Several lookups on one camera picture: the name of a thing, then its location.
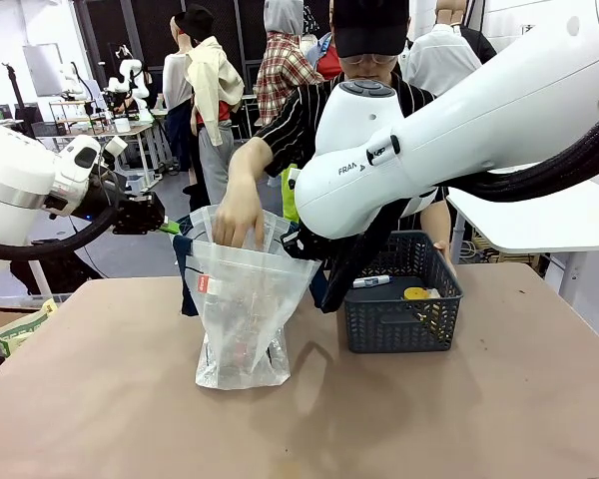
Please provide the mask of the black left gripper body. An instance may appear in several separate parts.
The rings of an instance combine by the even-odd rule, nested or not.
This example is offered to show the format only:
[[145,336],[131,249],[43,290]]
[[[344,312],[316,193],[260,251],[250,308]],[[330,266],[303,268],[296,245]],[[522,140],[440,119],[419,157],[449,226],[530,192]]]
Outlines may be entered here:
[[145,235],[158,231],[166,223],[166,210],[158,195],[146,192],[119,202],[111,232],[114,235]]

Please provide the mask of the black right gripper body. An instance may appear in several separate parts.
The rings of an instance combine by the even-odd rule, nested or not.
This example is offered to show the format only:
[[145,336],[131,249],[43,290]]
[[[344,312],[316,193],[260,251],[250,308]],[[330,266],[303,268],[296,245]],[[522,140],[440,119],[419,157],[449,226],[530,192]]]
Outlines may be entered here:
[[311,232],[303,224],[291,223],[281,235],[281,243],[291,257],[305,260],[326,260],[330,253],[330,240]]

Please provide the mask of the person's right hand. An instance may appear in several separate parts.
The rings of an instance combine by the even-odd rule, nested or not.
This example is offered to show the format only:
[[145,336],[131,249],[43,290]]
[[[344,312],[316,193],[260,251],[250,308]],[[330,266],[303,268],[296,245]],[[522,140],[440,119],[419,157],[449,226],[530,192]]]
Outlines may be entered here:
[[219,245],[241,248],[253,235],[255,247],[264,246],[264,210],[258,195],[226,194],[220,203],[212,228],[213,241]]

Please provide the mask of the person's left hand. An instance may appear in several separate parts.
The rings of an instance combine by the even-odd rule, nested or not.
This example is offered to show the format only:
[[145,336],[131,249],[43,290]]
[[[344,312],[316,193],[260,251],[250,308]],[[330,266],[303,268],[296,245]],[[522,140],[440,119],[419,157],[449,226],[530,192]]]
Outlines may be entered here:
[[443,256],[449,270],[453,273],[456,274],[456,270],[455,267],[452,263],[452,258],[451,258],[451,253],[450,253],[450,247],[449,247],[449,243],[447,241],[436,241],[434,244],[434,247],[440,252],[440,254]]

